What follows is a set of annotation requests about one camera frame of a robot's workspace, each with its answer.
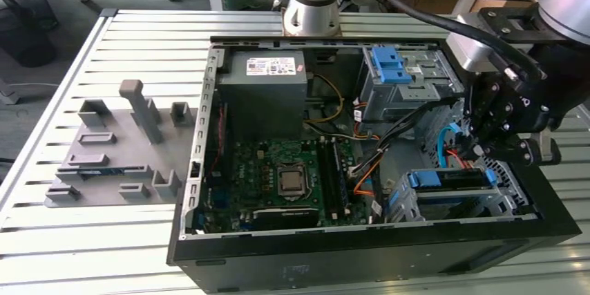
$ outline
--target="motherboard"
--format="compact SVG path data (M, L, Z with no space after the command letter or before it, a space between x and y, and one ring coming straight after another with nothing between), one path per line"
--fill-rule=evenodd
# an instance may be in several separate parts
M367 223L364 200L345 181L353 162L348 140L237 142L230 181L210 181L206 232Z

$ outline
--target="metal slotted table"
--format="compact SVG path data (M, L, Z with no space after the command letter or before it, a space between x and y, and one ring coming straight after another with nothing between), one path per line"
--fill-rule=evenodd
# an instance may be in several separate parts
M403 15L344 14L341 30L348 37L447 35ZM98 18L0 186L0 293L202 294L180 269L165 265L172 204L48 209L44 194L81 123L76 111L84 98L101 98L109 108L129 108L117 87L122 79L140 79L157 107L188 102L197 108L209 37L280 34L276 13L120 10ZM513 294L521 289L531 294L588 294L587 120L584 108L567 115L553 134L564 162L543 168L584 234L480 274L280 294Z

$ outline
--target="white sticker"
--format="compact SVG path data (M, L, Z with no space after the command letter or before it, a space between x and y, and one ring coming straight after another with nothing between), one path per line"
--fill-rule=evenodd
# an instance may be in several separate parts
M249 58L246 75L294 75L294 58Z
M380 205L376 202L376 200L373 200L372 203L371 203L371 209L376 213L376 215L380 217L380 212L383 211L383 208L380 207Z
M421 74L421 69L419 66L405 67L405 73L420 73Z
M353 110L353 121L361 122L361 111Z

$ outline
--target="black trash bin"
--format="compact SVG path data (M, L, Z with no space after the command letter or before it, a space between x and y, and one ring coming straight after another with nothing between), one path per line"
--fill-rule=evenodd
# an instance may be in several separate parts
M46 0L2 0L9 8L23 8L30 16L37 20L38 28L44 31L54 29L58 25L52 6Z
M1 8L0 48L23 67L38 67L54 59L54 47L26 9Z

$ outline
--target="green motherboard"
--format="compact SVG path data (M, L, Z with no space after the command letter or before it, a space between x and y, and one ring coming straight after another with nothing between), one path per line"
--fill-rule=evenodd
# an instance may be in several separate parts
M256 230L252 219L260 210L309 210L316 215L313 227L364 224L364 200L352 197L344 182L344 172L352 165L353 151L347 140L236 143L230 184L209 190L206 231Z

